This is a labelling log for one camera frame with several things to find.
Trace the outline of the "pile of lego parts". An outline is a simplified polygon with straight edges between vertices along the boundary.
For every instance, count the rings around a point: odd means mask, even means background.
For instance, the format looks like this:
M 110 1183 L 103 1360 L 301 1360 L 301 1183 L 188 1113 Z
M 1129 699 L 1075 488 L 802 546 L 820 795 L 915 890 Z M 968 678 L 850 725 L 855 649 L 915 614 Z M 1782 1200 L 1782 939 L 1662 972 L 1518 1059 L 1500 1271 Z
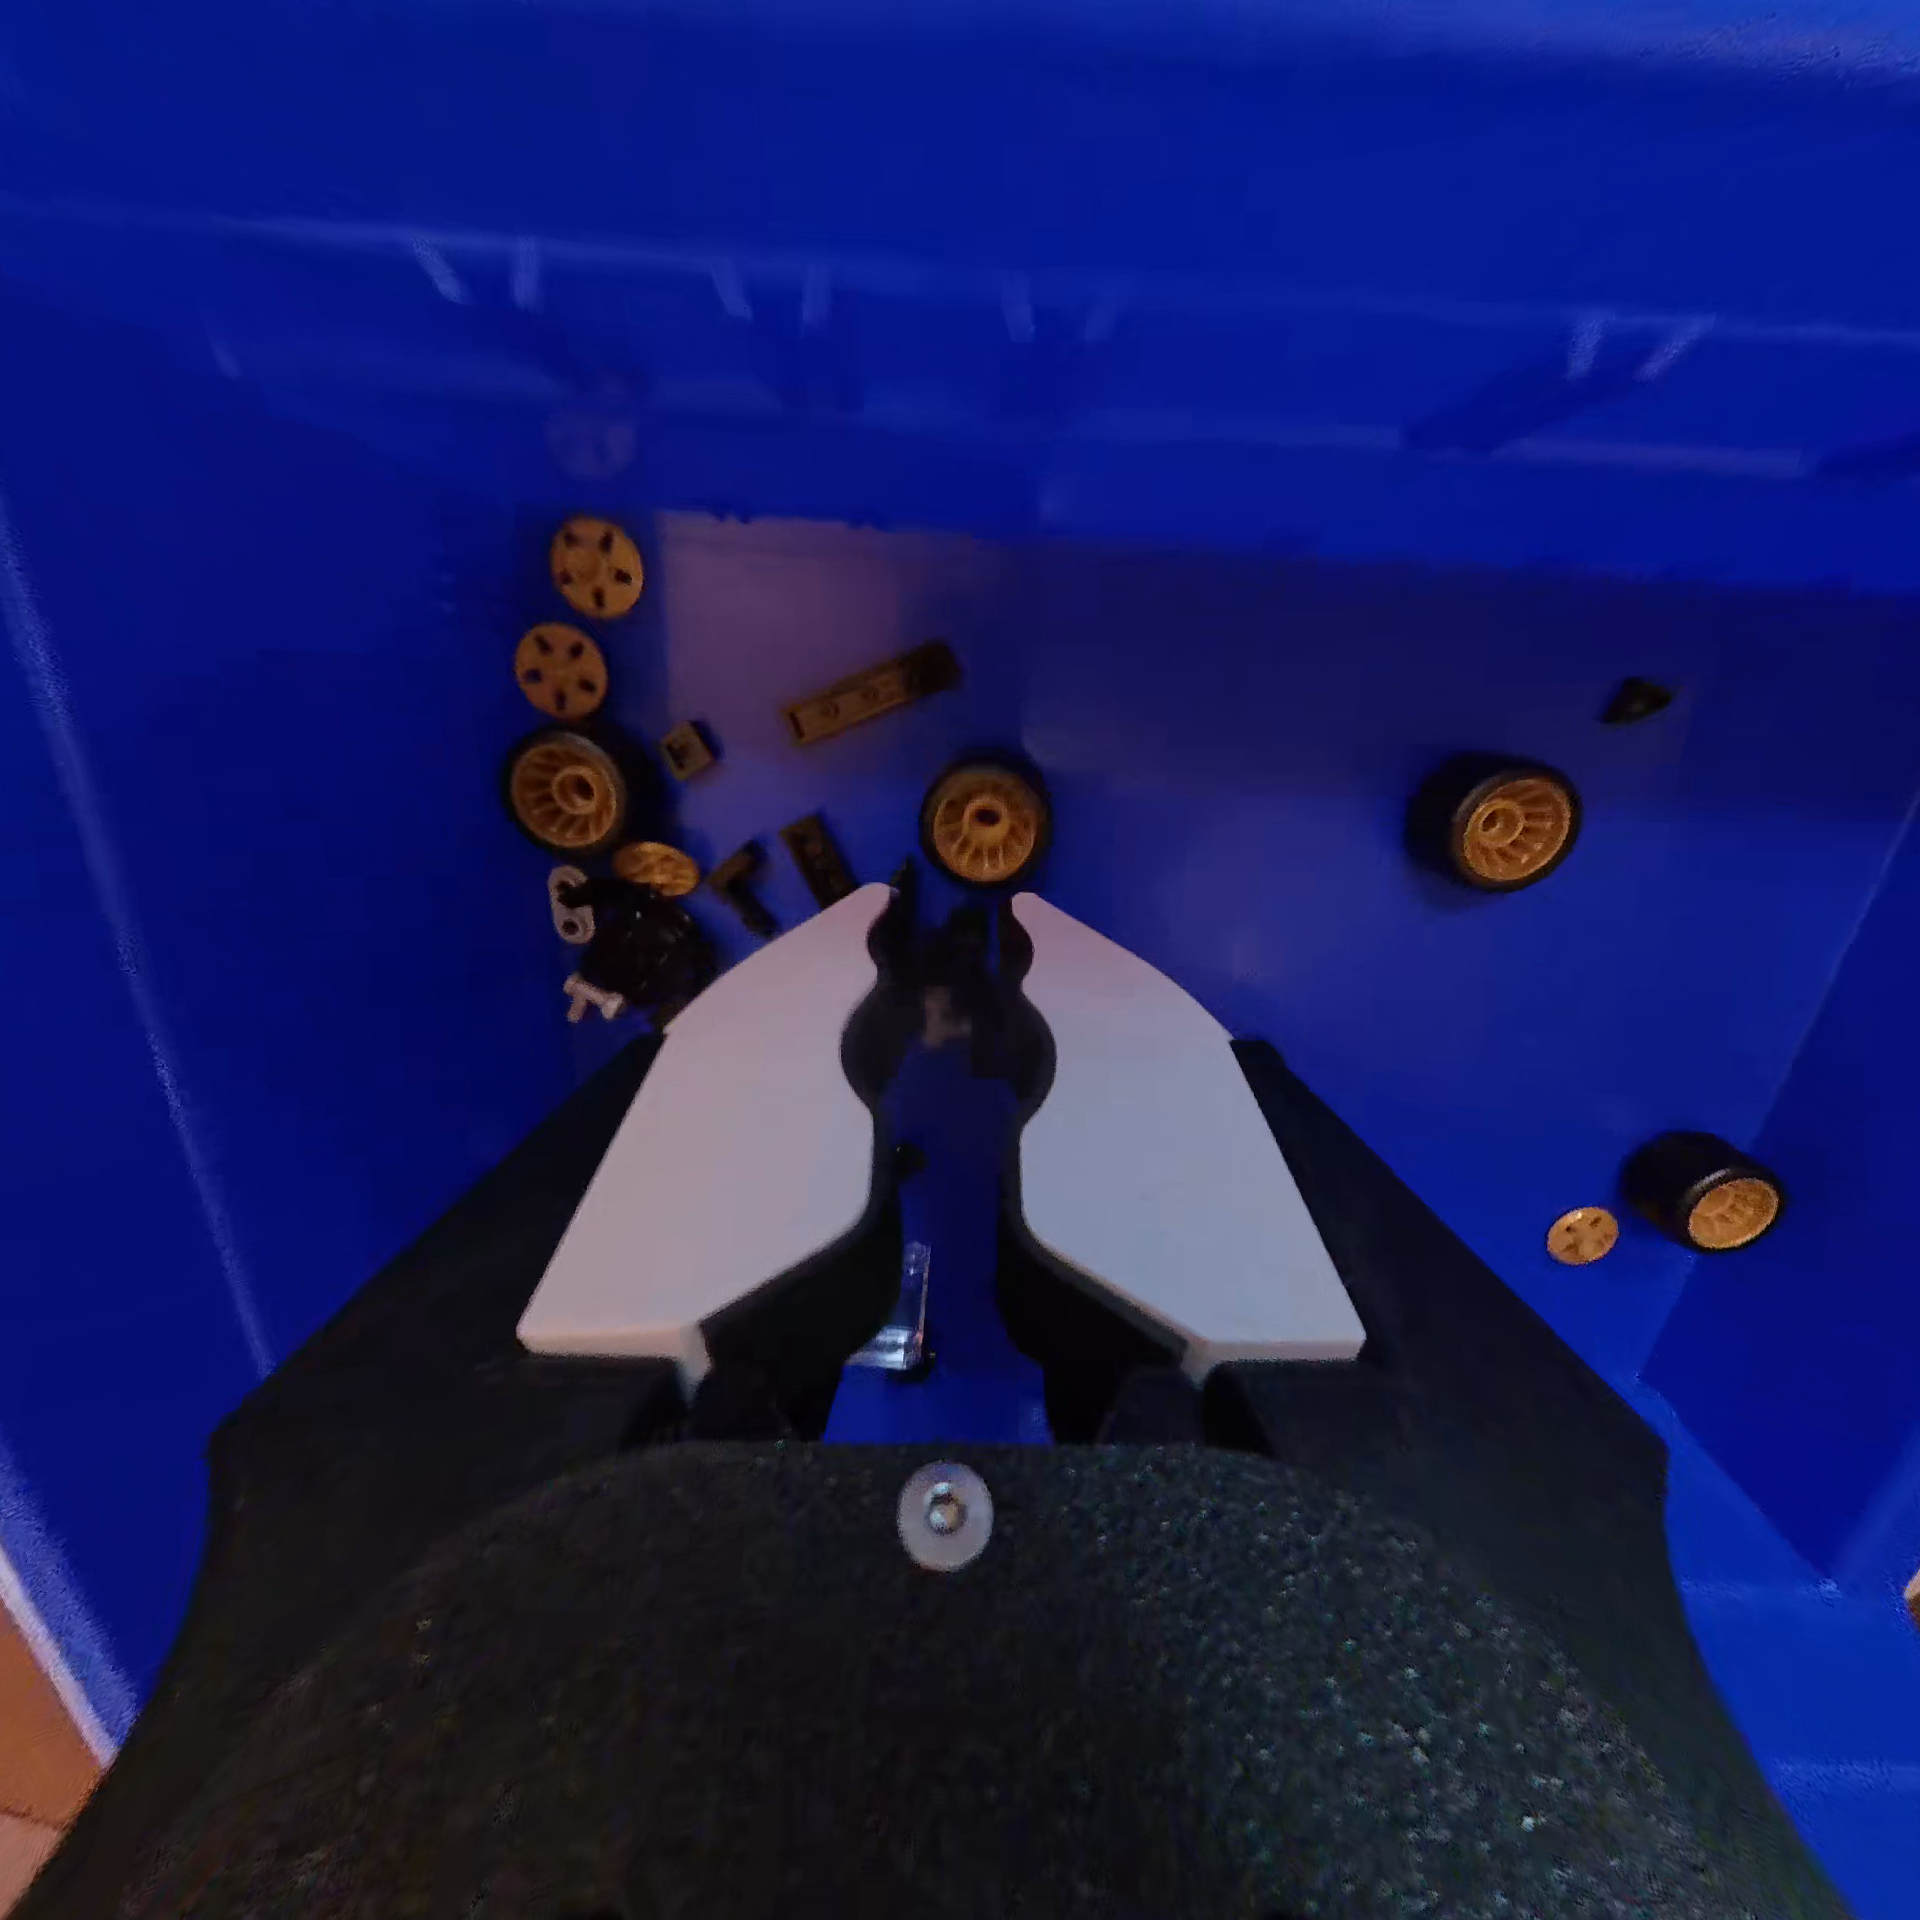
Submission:
M 924 834 L 924 859 L 974 890 L 991 893 L 1023 893 L 1018 879 L 1032 877 L 1032 869 L 1045 855 L 1045 833 L 1047 833 L 1047 801 L 1045 801 L 1045 781 L 1035 773 L 1025 773 L 1018 758 L 1008 755 L 974 755 L 974 758 L 957 758 L 950 773 L 939 773 L 924 791 L 920 806 L 920 834 Z M 878 1115 L 878 1086 L 881 1070 L 858 1068 L 858 1048 L 870 1043 L 870 1013 L 878 1013 L 878 987 L 867 992 L 867 1003 L 855 1013 L 850 1030 L 843 1030 L 843 1070 L 855 1079 L 855 1087 L 870 1101 Z M 878 1309 L 890 1299 L 890 1271 L 881 1264 L 881 1280 L 858 1291 L 855 1284 L 855 1238 L 878 1226 L 881 1214 L 881 1156 L 878 1156 L 878 1200 L 867 1210 L 867 1218 L 850 1231 L 843 1246 L 810 1261 L 801 1271 L 797 1284 L 776 1287 L 776 1299 L 767 1309 L 748 1309 L 745 1316 L 745 1331 L 727 1336 L 722 1350 L 745 1344 L 745 1356 L 759 1356 L 767 1341 L 787 1341 L 787 1325 L 801 1318 L 801 1331 L 825 1344 L 825 1368 L 843 1365 L 858 1341 L 870 1331 Z M 1075 1297 L 1025 1244 L 1025 1231 L 1011 1218 L 1011 1246 L 1018 1257 L 1025 1257 L 1038 1280 L 1035 1284 L 1018 1284 L 1011 1287 L 1011 1309 L 1001 1309 L 1008 1328 L 1018 1331 L 1018 1341 L 1032 1356 L 1047 1350 L 1047 1328 L 1054 1318 L 1067 1325 L 1093 1325 L 1088 1331 L 1067 1331 L 1067 1350 L 1093 1350 L 1096 1336 L 1108 1331 L 1127 1331 L 1138 1336 L 1147 1344 L 1147 1360 L 1157 1365 L 1173 1365 L 1184 1375 L 1184 1365 L 1157 1344 L 1147 1331 L 1127 1328 L 1112 1309 L 1088 1306 L 1082 1297 Z

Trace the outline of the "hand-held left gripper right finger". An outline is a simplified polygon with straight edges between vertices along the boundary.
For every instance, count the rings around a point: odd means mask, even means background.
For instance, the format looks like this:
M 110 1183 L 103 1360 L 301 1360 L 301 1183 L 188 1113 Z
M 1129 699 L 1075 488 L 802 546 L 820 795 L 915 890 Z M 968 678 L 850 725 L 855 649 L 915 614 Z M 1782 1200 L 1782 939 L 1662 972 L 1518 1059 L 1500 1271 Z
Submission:
M 1038 1030 L 1011 1218 L 1088 1306 L 1221 1365 L 1357 1365 L 1366 1318 L 1201 999 L 1038 893 L 1011 893 Z

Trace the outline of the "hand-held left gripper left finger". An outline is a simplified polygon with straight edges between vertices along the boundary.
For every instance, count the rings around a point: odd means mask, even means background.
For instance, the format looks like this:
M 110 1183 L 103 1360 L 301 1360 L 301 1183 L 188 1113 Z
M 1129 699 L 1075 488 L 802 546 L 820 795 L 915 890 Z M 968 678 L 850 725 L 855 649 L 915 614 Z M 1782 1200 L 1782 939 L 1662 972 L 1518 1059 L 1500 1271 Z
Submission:
M 881 979 L 895 883 L 776 933 L 668 1020 L 516 1336 L 554 1360 L 662 1360 L 700 1386 L 776 1287 L 867 1218 L 878 1115 L 843 1030 Z

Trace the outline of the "blue plastic bin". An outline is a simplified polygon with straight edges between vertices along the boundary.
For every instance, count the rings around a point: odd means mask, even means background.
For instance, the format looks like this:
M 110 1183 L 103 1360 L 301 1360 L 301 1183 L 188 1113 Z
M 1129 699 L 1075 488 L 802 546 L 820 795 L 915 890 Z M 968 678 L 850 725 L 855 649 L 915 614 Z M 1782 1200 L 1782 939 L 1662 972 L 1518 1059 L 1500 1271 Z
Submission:
M 111 1752 L 204 1439 L 608 1043 L 540 544 L 720 855 L 1047 893 L 1675 1434 L 1916 1914 L 1916 4 L 6 4 L 6 1554 Z

